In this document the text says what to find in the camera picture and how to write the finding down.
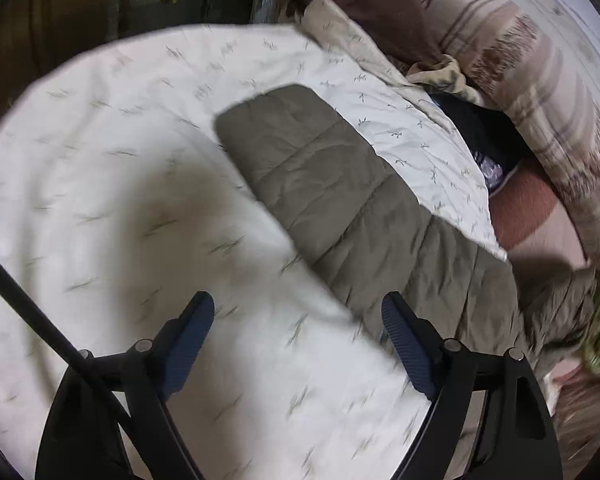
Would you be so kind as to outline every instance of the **white bedsheet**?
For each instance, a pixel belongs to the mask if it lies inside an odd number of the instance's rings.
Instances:
[[[0,125],[0,261],[96,355],[213,295],[216,321],[169,403],[208,480],[390,478],[429,402],[217,145],[220,112],[291,83],[501,254],[471,155],[418,103],[292,26],[197,26],[104,46],[26,92]],[[0,299],[0,447],[25,478],[64,370]]]

